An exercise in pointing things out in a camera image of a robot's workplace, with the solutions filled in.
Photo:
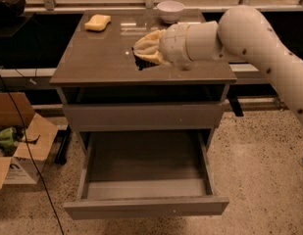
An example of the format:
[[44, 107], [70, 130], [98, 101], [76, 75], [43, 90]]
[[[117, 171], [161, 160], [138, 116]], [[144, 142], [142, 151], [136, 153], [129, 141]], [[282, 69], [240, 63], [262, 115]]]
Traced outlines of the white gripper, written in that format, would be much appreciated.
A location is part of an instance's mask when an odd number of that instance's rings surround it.
[[152, 31], [134, 44], [134, 56], [155, 65], [166, 60], [175, 67], [187, 67], [191, 63], [186, 50], [187, 30], [187, 23], [175, 23], [166, 30]]

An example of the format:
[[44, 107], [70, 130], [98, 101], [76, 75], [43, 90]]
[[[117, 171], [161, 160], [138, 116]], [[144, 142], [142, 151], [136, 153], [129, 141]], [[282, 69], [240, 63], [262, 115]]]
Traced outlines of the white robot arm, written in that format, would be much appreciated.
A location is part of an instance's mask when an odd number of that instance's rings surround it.
[[255, 8], [228, 9], [217, 22], [175, 23], [140, 38], [133, 54], [156, 65], [186, 68], [197, 61], [239, 58], [255, 67], [303, 125], [303, 60], [279, 40]]

